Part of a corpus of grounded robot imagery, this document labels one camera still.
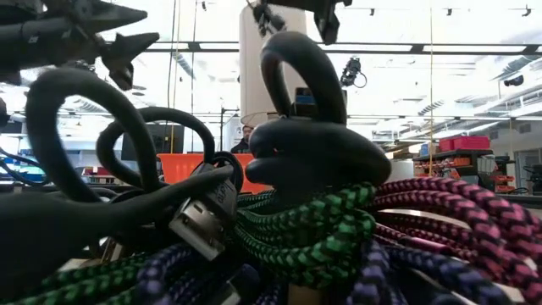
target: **orange partition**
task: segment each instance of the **orange partition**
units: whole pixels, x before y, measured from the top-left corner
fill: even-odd
[[[203,161],[202,153],[159,153],[158,157],[162,161],[163,178],[167,183],[175,183],[188,178],[196,166]],[[235,157],[243,169],[254,159],[250,153],[236,153]],[[245,177],[241,191],[258,193],[265,189],[265,185],[251,183]]]

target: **ceiling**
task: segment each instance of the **ceiling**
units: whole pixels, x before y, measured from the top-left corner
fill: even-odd
[[[174,0],[112,2],[146,10],[148,18],[103,32],[102,35],[109,41],[114,40],[117,32],[132,35],[156,31],[160,33],[161,42],[237,42],[239,14],[246,5],[245,0],[198,0],[197,4],[194,0],[177,0],[175,5],[180,10],[176,10]],[[542,44],[540,0],[364,0],[354,1],[348,8],[337,8],[336,13],[341,22],[339,42]],[[174,14],[178,14],[175,19],[180,20],[175,25],[172,22]],[[316,27],[310,21],[312,16],[307,16],[307,20],[308,35],[319,42]],[[173,49],[176,46],[175,43],[166,43],[161,47],[164,45]],[[338,75],[351,56],[349,53],[329,54]],[[454,125],[456,120],[450,117],[455,116],[487,116],[488,113],[493,117],[505,116],[525,104],[514,102],[516,100],[493,104],[488,102],[519,91],[527,94],[528,88],[536,86],[542,76],[538,72],[542,63],[529,60],[529,64],[521,70],[521,74],[525,75],[522,86],[499,85],[506,66],[521,57],[357,56],[368,82],[363,89],[354,86],[347,89],[348,114],[351,116],[349,123],[352,129],[368,136],[375,133],[390,136],[398,131],[407,134],[412,130],[422,130],[428,120],[419,116],[429,115],[431,100],[434,105],[439,105],[434,107],[434,115],[447,117],[435,121],[437,128],[439,123],[444,122],[453,123],[446,125]],[[182,68],[181,61],[184,61],[185,66],[193,67],[194,80]],[[192,112],[203,121],[216,123],[222,107],[238,108],[240,105],[238,53],[181,53],[174,58],[169,53],[143,53],[133,64],[135,90],[125,94],[138,108],[175,107]],[[24,71],[23,76],[31,82],[39,73],[36,70]],[[107,70],[99,62],[97,73],[103,79],[108,78]],[[0,97],[8,103],[9,111],[24,108],[24,91],[27,88],[4,84],[0,85],[0,90]],[[538,95],[530,101],[532,104],[539,103]],[[91,115],[88,113],[100,109],[78,98],[70,100],[65,106],[68,110],[87,113],[84,116],[63,118],[66,129],[92,133],[97,130],[97,121],[104,125],[109,121],[104,117],[89,119]],[[536,115],[537,111],[534,110],[537,107],[517,114]],[[483,123],[479,121],[473,128]]]

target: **man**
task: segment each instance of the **man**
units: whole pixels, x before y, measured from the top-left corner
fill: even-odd
[[[243,126],[243,138],[239,144],[231,148],[232,153],[251,153],[251,150],[248,148],[248,138],[251,136],[252,130],[251,126]]]

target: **white pillar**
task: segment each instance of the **white pillar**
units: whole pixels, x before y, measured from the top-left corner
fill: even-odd
[[[286,23],[288,31],[307,34],[305,11],[296,8],[269,6],[274,14],[279,14]],[[241,67],[241,122],[243,125],[256,126],[273,118],[276,111],[263,84],[260,70],[260,52],[269,39],[267,34],[261,38],[252,10],[246,6],[241,11],[239,56]],[[284,69],[290,99],[293,101],[296,87],[305,87],[303,79],[290,67]]]

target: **white ceiling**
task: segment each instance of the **white ceiling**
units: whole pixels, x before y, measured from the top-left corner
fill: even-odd
[[[146,10],[148,18],[102,33],[107,40],[113,40],[116,32],[131,35],[156,31],[163,42],[177,38],[183,42],[237,42],[239,13],[246,4],[245,0],[211,0],[205,1],[207,11],[204,11],[202,0],[198,0],[197,5],[194,0],[177,0],[181,10],[175,18],[180,20],[180,24],[173,25],[174,0],[112,2]],[[522,17],[526,6],[533,10],[529,16]],[[448,8],[452,8],[451,15],[447,15]],[[356,0],[351,7],[338,8],[336,13],[341,22],[339,42],[542,43],[540,0]],[[307,20],[308,35],[320,41],[312,16],[307,16]],[[169,105],[195,114],[216,114],[222,107],[239,106],[237,53],[181,55],[189,64],[194,64],[196,80],[193,82],[175,61],[170,65],[168,53],[143,53],[135,59],[134,84],[145,90],[126,94],[137,107]],[[329,57],[339,75],[351,55],[330,54]],[[524,89],[499,89],[497,81],[489,81],[501,72],[503,64],[513,58],[434,56],[432,59],[424,55],[359,55],[359,58],[368,84],[363,89],[348,89],[349,114],[417,115],[429,105],[432,87],[433,101],[446,101],[443,106],[446,113],[442,115],[454,115],[454,111],[461,113],[464,109],[478,106],[454,103],[463,97],[487,97],[489,101],[499,94],[505,96],[518,88]],[[97,72],[106,78],[107,71],[99,63]],[[525,86],[538,78],[538,73],[533,73],[526,78]],[[11,86],[0,89],[4,91],[0,97],[6,100],[9,110],[24,107],[25,89]],[[216,120],[212,116],[201,117],[207,121]],[[397,128],[384,121],[378,126],[380,129]]]

